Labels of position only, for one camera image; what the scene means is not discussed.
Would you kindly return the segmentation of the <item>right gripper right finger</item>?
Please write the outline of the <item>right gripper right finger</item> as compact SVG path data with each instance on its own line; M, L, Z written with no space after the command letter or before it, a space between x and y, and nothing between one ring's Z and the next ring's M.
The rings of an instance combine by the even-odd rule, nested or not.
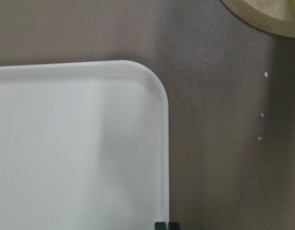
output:
M180 230L180 224L178 222L169 222L168 230Z

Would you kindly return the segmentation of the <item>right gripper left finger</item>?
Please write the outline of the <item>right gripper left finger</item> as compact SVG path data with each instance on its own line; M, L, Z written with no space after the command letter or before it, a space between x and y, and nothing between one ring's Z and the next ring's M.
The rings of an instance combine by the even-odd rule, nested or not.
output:
M154 224L154 229L155 230L167 230L167 226L165 222L156 222Z

